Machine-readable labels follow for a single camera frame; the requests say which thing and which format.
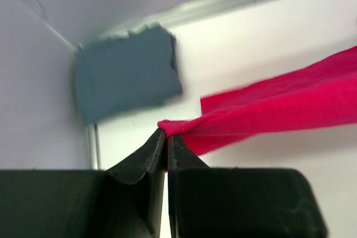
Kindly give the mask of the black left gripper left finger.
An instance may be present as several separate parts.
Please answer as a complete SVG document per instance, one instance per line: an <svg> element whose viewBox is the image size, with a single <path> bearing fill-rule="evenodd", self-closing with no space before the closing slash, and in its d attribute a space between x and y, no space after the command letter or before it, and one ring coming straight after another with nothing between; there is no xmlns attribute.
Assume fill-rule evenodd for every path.
<svg viewBox="0 0 357 238"><path fill-rule="evenodd" d="M165 133L106 171L2 170L2 237L159 237Z"/></svg>

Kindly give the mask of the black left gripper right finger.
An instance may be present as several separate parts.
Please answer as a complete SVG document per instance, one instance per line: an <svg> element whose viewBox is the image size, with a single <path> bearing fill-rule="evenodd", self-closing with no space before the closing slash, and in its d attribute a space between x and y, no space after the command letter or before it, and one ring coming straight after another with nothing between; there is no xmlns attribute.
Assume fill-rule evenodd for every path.
<svg viewBox="0 0 357 238"><path fill-rule="evenodd" d="M172 237L327 237L308 180L290 168L214 168L168 138Z"/></svg>

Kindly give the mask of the red t shirt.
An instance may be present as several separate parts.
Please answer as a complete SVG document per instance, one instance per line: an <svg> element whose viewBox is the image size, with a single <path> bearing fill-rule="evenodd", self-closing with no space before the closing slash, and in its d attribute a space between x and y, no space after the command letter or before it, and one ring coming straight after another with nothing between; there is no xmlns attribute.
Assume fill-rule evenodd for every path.
<svg viewBox="0 0 357 238"><path fill-rule="evenodd" d="M356 48L302 69L200 100L193 120L163 120L167 136L179 134L197 155L263 133L356 122Z"/></svg>

